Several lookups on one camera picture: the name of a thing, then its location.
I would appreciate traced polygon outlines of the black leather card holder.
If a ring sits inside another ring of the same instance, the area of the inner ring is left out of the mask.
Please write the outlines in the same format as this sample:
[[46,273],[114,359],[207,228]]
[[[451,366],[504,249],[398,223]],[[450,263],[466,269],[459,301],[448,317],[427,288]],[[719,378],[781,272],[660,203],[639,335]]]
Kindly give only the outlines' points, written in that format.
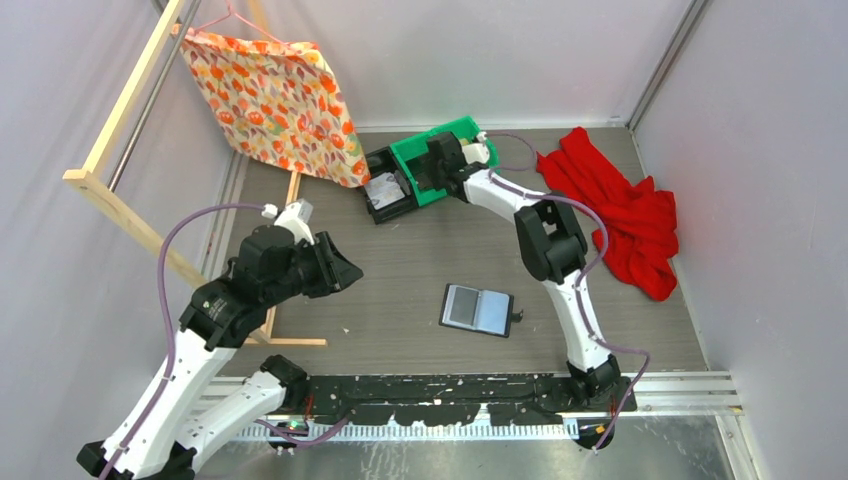
[[511,327],[524,318],[513,295],[448,283],[438,324],[443,327],[508,338]]

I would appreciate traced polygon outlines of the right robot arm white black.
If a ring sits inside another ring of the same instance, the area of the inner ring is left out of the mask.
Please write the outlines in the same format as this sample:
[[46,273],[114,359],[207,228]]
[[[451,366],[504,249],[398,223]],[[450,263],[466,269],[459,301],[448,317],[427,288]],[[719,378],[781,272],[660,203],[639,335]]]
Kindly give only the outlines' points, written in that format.
[[630,381],[601,334],[583,282],[588,243],[577,203],[504,179],[483,159],[488,152],[481,143],[464,145],[451,132],[438,133],[426,141],[424,172],[436,189],[515,227],[522,263],[547,291],[564,334],[572,400],[596,410]]

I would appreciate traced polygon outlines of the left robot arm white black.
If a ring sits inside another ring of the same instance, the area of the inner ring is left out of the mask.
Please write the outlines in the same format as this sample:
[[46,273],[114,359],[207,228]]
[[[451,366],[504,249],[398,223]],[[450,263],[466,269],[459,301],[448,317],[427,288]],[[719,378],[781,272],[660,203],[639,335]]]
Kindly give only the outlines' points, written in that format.
[[226,272],[193,293],[156,378],[131,413],[107,439],[84,445],[78,464],[97,479],[191,479],[248,424],[276,409],[298,412],[309,396],[308,375],[272,355],[235,393],[202,415],[190,414],[270,308],[338,293],[363,275],[327,232],[256,228]]

